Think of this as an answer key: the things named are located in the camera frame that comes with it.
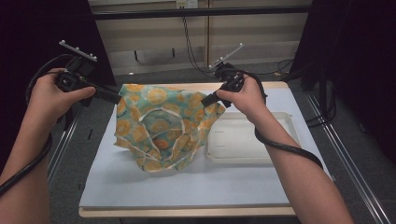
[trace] white tray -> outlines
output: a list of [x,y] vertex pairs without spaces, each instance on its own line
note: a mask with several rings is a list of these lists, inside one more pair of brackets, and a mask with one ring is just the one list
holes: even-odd
[[[273,115],[300,145],[291,115],[285,112]],[[254,135],[254,125],[240,112],[226,112],[213,124],[206,147],[206,156],[214,163],[272,164],[265,145]]]

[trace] person's left hand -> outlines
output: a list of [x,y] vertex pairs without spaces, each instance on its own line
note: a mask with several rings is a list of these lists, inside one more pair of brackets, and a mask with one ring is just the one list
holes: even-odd
[[63,68],[53,68],[49,75],[39,78],[32,90],[32,96],[28,105],[28,111],[35,115],[36,119],[46,119],[55,124],[72,104],[86,99],[95,94],[94,87],[87,87],[76,91],[63,92],[55,85],[57,74],[64,71]]

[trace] teal and orange fabric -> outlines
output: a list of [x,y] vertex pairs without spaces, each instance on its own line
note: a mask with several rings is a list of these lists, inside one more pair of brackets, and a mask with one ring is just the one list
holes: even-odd
[[117,106],[118,147],[147,172],[181,170],[202,147],[225,107],[203,107],[205,94],[152,85],[124,84]]

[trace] crumpled cloth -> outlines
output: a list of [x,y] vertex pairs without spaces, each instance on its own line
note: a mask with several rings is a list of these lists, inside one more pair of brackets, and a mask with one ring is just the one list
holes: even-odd
[[151,85],[124,84],[117,106],[118,147],[134,154],[147,172],[181,170],[202,147],[225,107],[204,107],[205,94]]

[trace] table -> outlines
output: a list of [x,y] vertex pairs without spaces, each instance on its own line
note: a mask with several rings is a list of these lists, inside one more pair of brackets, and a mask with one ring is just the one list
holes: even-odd
[[[211,92],[221,83],[162,86]],[[263,82],[268,108],[292,115],[302,148],[318,152],[304,118],[283,82]],[[214,164],[200,149],[183,171],[149,174],[115,142],[112,116],[92,164],[79,205],[82,217],[241,217],[295,215],[273,166]]]

